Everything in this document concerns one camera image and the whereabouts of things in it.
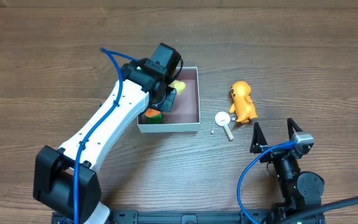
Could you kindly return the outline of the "white plush duck toy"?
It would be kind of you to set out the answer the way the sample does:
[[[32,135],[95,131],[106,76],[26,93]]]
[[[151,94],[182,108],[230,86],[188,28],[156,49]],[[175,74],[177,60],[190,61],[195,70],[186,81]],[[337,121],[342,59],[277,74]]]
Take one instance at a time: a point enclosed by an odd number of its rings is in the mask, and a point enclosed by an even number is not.
[[[186,89],[186,83],[183,81],[175,80],[171,84],[169,84],[169,87],[176,89],[177,94],[181,95],[184,90]],[[154,118],[161,115],[161,111],[157,111],[155,109],[149,108],[145,112],[145,116],[148,118]]]

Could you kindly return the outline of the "orange rubber dog toy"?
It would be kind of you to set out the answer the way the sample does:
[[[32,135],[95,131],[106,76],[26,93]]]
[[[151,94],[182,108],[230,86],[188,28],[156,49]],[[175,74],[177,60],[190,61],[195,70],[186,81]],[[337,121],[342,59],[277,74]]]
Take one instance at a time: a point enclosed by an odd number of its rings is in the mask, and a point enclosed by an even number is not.
[[[230,89],[233,103],[229,112],[236,114],[236,122],[238,123],[248,123],[258,117],[250,97],[251,91],[250,85],[245,81],[235,82]]]

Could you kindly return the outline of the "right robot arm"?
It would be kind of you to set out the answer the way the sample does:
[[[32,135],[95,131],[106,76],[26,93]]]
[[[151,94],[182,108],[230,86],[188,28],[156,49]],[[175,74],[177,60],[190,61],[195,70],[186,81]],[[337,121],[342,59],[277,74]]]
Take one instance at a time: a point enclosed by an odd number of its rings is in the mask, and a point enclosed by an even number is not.
[[[302,172],[298,160],[309,153],[314,138],[304,132],[292,118],[287,119],[288,137],[295,145],[289,149],[276,149],[264,155],[259,162],[273,164],[283,196],[266,214],[264,223],[275,223],[296,213],[321,205],[324,180],[314,172]]]

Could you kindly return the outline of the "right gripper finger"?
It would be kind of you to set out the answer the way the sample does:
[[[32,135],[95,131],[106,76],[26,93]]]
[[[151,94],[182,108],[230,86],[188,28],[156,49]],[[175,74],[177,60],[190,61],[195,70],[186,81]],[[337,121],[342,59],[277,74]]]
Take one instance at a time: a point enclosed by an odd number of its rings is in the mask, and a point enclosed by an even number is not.
[[[266,139],[260,128],[259,123],[255,122],[253,128],[252,142],[250,146],[250,153],[261,154],[264,151],[266,151],[268,147],[269,145],[266,142]]]
[[[287,119],[288,137],[290,140],[295,140],[298,137],[298,133],[302,133],[303,130],[296,124],[292,118]]]

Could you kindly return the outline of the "green round plastic cap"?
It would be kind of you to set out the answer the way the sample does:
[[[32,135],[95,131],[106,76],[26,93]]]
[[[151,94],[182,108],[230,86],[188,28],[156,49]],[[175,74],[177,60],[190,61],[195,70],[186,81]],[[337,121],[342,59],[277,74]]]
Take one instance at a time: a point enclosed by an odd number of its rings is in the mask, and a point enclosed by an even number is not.
[[[162,121],[162,114],[146,116],[145,120],[146,120],[147,124],[159,124]]]

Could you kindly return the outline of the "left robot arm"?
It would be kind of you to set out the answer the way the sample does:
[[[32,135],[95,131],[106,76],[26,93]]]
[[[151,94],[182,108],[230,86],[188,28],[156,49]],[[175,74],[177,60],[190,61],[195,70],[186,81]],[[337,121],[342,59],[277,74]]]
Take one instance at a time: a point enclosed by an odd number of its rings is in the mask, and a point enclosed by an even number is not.
[[[58,149],[44,146],[35,158],[33,197],[73,223],[107,223],[98,172],[124,130],[152,108],[169,112],[176,90],[170,84],[182,59],[132,60],[117,66],[118,81],[89,121]]]

